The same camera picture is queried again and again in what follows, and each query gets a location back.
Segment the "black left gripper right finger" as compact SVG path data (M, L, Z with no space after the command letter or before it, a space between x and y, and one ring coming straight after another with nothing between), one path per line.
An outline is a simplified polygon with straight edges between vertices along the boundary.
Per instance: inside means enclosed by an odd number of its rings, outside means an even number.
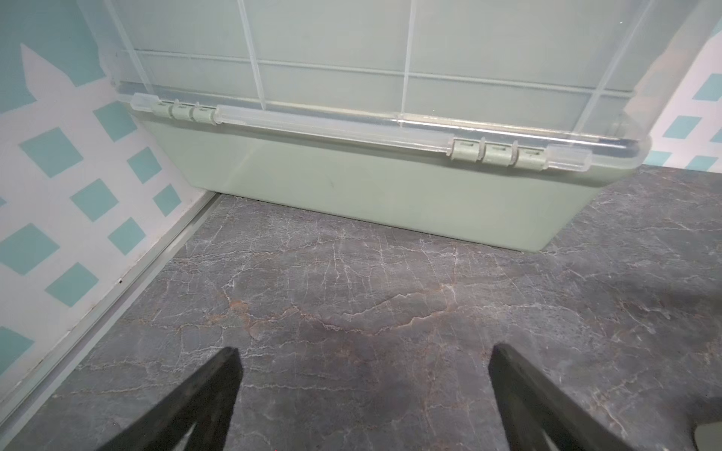
M511 450L629 450L513 346L494 345L488 366Z

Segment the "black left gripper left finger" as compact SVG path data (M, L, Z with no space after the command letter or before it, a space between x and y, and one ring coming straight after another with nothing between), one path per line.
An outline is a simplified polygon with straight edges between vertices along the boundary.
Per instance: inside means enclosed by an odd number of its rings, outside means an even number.
M244 376L239 350L225 347L103 450L222 450Z

